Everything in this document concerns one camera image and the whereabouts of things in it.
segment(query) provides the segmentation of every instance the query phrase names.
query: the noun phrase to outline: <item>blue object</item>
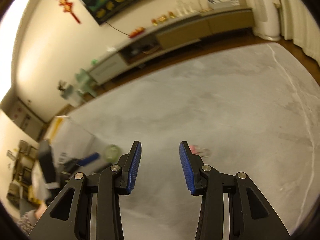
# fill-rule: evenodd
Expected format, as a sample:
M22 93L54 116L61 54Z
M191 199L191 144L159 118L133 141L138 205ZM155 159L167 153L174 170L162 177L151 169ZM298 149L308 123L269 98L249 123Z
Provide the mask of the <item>blue object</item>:
M134 156L128 172L128 183L127 183L126 190L129 194L131 194L131 191L134 189L134 184L136 183L140 159L141 159L141 143L139 142L134 152Z
M77 164L79 166L86 166L87 164L99 159L99 157L100 157L99 153L94 153L82 160L79 160Z
M196 192L194 173L192 171L187 152L182 143L180 143L179 147L179 156L188 190L190 190L191 194L193 195Z

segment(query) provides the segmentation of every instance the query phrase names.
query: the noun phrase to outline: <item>gray rug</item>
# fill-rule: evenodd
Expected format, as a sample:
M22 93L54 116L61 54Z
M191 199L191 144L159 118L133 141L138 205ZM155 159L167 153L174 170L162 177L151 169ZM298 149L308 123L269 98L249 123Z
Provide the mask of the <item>gray rug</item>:
M135 189L120 197L126 240L195 238L201 197L187 190L182 140L210 149L204 163L218 171L246 172L292 233L320 192L319 98L308 71L269 43L162 69L71 117L124 152L142 143Z

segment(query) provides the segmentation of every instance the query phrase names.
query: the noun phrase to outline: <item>cabinet drawer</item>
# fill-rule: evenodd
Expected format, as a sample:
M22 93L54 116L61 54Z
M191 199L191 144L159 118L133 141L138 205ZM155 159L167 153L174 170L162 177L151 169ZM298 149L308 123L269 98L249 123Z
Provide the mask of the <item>cabinet drawer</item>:
M192 40L211 35L208 22L204 19L167 30L156 35L163 49L169 49Z
M208 19L212 34L254 26L251 10L218 14Z
M97 81L99 85L101 85L120 73L126 71L127 69L127 63L117 53L106 59L104 62L90 71L89 74L95 81Z

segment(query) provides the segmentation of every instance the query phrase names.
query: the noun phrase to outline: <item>metal pivot screw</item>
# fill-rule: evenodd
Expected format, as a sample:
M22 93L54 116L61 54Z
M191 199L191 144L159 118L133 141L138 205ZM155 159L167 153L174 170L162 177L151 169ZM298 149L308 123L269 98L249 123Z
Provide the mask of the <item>metal pivot screw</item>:
M81 172L78 172L76 175L75 175L75 179L82 179L83 178L83 173Z
M238 177L241 179L245 179L247 177L247 174L245 174L244 172L239 172Z
M111 167L110 167L110 169L112 170L112 171L119 171L119 169L120 169L120 166L119 165L112 165Z
M210 167L209 165L203 165L203 166L202 166L202 169L203 169L204 171L211 171L211 167Z

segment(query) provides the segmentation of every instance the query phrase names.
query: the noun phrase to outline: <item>white curtain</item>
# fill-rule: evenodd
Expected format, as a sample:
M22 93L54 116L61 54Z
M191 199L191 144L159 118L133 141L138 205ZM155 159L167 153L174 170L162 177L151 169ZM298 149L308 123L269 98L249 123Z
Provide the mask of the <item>white curtain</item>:
M280 0L281 34L320 65L320 29L301 0Z

